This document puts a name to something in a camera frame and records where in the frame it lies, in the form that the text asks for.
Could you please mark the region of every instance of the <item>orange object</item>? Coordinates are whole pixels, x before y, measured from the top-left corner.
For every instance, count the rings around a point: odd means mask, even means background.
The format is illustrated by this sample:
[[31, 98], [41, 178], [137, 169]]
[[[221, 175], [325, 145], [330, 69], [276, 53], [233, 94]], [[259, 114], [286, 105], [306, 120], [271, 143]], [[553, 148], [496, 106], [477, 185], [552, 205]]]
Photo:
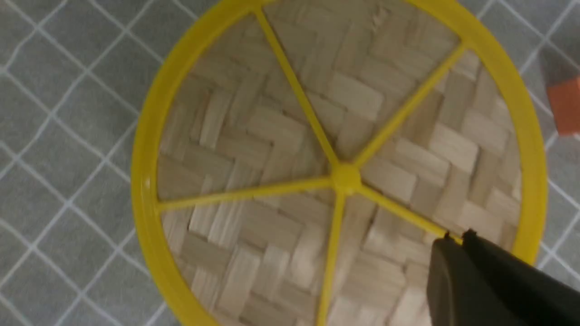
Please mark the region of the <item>orange object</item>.
[[549, 87], [548, 97], [558, 133], [580, 133], [580, 77]]

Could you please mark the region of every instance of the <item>yellow plastic rim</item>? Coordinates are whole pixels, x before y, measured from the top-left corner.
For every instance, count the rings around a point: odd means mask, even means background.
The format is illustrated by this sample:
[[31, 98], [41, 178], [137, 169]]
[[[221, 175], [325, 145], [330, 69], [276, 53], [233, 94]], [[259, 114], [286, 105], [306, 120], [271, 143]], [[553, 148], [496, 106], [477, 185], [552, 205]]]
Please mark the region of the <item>yellow plastic rim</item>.
[[[132, 201], [135, 226], [143, 255], [151, 275], [179, 321], [185, 326], [218, 326], [199, 304], [183, 281], [169, 251], [161, 225], [160, 213], [167, 209], [190, 207], [223, 200], [243, 200], [259, 194], [282, 194], [304, 189], [330, 187], [336, 191], [335, 212], [328, 245], [327, 269], [322, 285], [317, 325], [325, 325], [330, 301], [334, 260], [338, 251], [340, 222], [345, 198], [358, 192], [402, 218], [438, 236], [445, 230], [385, 198], [360, 183], [358, 167], [368, 160], [380, 145], [412, 113], [413, 109], [443, 77], [466, 49], [473, 50], [494, 78], [512, 116], [520, 148], [522, 202], [520, 224], [512, 253], [532, 264], [543, 233], [548, 194], [543, 140], [534, 107], [525, 86], [507, 54], [489, 31], [465, 8], [453, 0], [408, 0], [430, 13], [453, 30], [461, 44], [432, 72], [395, 117], [379, 131], [352, 163], [339, 162], [328, 143], [316, 115], [287, 62], [280, 44], [267, 22], [262, 6], [270, 0], [222, 0], [199, 19], [179, 41], [157, 74], [145, 101], [135, 136], [132, 158]], [[272, 46], [284, 73], [301, 103], [313, 131], [332, 167], [325, 178], [295, 181], [283, 185], [207, 195], [173, 202], [159, 202], [157, 197], [157, 158], [165, 118], [173, 97], [193, 64], [213, 41], [229, 26], [247, 14], [255, 14]]]

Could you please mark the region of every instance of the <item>yellow center hub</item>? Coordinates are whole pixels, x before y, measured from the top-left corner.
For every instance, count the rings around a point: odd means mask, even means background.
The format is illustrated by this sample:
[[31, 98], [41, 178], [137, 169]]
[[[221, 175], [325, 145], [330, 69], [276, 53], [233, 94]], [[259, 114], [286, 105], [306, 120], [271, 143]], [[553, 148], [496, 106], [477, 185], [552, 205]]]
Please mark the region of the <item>yellow center hub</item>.
[[342, 163], [332, 170], [332, 182], [336, 191], [352, 195], [363, 185], [361, 173], [353, 164]]

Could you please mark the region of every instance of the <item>woven bamboo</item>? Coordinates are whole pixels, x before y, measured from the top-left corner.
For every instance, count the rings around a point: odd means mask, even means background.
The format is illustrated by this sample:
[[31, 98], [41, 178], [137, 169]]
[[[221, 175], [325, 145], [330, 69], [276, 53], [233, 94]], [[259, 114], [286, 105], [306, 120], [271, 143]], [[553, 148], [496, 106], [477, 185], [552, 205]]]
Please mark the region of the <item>woven bamboo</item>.
[[[354, 158], [458, 46], [397, 0], [265, 7], [339, 158]], [[329, 165], [253, 16], [206, 50], [176, 95], [159, 148], [162, 200], [327, 175]], [[510, 249], [520, 160], [495, 82], [466, 52], [363, 166], [363, 182], [460, 234]], [[223, 325], [313, 325], [334, 193], [313, 190], [164, 212], [183, 279]], [[348, 197], [329, 325], [430, 325], [434, 236]]]

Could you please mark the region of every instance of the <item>bamboo steamer lid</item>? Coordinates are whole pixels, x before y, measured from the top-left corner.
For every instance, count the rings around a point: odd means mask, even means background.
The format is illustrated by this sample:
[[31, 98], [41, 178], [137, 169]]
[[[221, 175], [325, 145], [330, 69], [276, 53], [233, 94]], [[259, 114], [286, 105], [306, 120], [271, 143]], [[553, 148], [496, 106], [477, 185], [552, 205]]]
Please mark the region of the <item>bamboo steamer lid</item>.
[[[459, 45], [398, 0], [282, 0], [264, 8], [342, 161], [354, 158]], [[264, 33], [242, 18], [182, 82], [159, 148], [175, 200], [324, 176], [328, 161]], [[510, 249], [520, 160], [503, 98], [468, 51], [361, 169], [362, 180], [455, 233]], [[186, 284], [223, 325], [314, 325], [334, 205], [311, 190], [167, 211]], [[347, 198], [329, 325], [429, 325], [434, 236]]]

